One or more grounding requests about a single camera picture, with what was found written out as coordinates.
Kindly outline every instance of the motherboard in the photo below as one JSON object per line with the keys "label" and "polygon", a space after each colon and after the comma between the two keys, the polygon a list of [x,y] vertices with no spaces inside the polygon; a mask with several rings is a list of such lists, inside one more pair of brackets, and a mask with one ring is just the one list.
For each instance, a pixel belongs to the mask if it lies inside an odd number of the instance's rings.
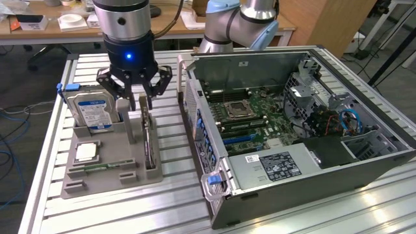
{"label": "motherboard", "polygon": [[206,99],[229,156],[290,145],[298,139],[282,113],[282,96],[269,89],[212,92]]}

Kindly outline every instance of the blue cable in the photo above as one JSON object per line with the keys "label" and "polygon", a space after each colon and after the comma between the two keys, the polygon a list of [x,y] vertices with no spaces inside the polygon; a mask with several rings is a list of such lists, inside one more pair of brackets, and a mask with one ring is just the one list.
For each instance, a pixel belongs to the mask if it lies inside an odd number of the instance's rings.
{"label": "blue cable", "polygon": [[5,143],[12,143],[13,141],[16,141],[16,140],[26,133],[30,123],[29,123],[25,119],[22,119],[22,118],[12,118],[12,117],[9,117],[9,116],[1,114],[1,113],[0,113],[0,116],[2,116],[4,118],[6,118],[8,120],[12,120],[12,121],[21,121],[21,122],[25,123],[25,129],[24,129],[24,131],[22,131],[13,139],[5,140]]}
{"label": "blue cable", "polygon": [[16,200],[16,198],[18,198],[18,196],[24,193],[24,189],[25,189],[25,181],[24,181],[24,177],[22,177],[22,174],[21,174],[21,170],[20,170],[20,165],[18,165],[18,161],[14,157],[14,155],[8,152],[8,151],[0,151],[0,154],[6,154],[8,156],[12,157],[12,160],[14,161],[16,163],[16,169],[17,169],[17,173],[18,173],[18,176],[20,176],[20,180],[21,180],[21,189],[20,189],[20,192],[12,197],[12,199],[2,205],[0,206],[0,210],[2,210],[5,208],[5,206]]}
{"label": "blue cable", "polygon": [[342,121],[342,114],[344,112],[349,112],[354,115],[356,119],[357,119],[357,122],[358,122],[358,130],[360,130],[360,133],[362,132],[362,124],[361,124],[361,121],[360,121],[360,116],[358,116],[358,113],[353,110],[353,109],[345,109],[345,110],[341,110],[341,112],[338,113],[338,121],[340,121],[340,124],[342,126],[342,128],[345,130],[348,130],[348,127],[346,125],[344,124],[344,121]]}

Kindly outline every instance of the blue cable on floor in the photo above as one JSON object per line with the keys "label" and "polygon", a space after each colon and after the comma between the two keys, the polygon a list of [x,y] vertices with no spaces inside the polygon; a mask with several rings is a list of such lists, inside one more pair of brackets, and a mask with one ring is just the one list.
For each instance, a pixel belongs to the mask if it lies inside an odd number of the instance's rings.
{"label": "blue cable on floor", "polygon": [[29,126],[30,126],[30,123],[29,123],[25,119],[22,119],[22,118],[12,118],[12,117],[9,117],[9,116],[1,114],[1,113],[0,113],[0,116],[2,116],[4,118],[6,118],[8,120],[20,121],[20,122],[24,122],[24,123],[25,123],[25,129],[24,129],[24,131],[22,131],[14,138],[12,138],[10,140],[6,140],[6,141],[5,141],[6,143],[13,143],[13,141],[16,141],[16,140],[26,133],[28,128],[29,128]]}
{"label": "blue cable on floor", "polygon": [[21,174],[21,170],[20,170],[20,165],[18,165],[18,161],[14,157],[14,155],[8,152],[8,151],[0,151],[0,154],[6,154],[8,156],[12,157],[12,160],[14,161],[14,164],[16,164],[16,169],[17,169],[17,173],[18,173],[18,176],[20,176],[20,180],[21,180],[21,189],[20,189],[20,192],[12,197],[12,199],[2,205],[0,206],[0,211],[5,208],[5,206],[16,200],[16,198],[18,198],[18,196],[21,196],[21,194],[24,193],[24,190],[25,190],[25,181],[24,181],[24,177],[22,177],[22,174]]}

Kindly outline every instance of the wooden cabinet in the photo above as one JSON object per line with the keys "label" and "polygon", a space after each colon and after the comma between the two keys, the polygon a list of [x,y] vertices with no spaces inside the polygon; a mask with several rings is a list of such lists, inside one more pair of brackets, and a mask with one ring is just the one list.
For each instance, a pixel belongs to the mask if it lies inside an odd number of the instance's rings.
{"label": "wooden cabinet", "polygon": [[340,57],[376,0],[280,0],[280,14],[296,25],[289,45],[322,45]]}

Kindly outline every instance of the cpu socket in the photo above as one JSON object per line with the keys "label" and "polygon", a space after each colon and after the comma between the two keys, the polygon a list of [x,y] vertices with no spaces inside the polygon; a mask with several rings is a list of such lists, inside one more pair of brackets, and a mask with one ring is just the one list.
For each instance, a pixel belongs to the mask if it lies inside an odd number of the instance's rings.
{"label": "cpu socket", "polygon": [[246,100],[226,102],[224,106],[229,119],[240,119],[256,115]]}

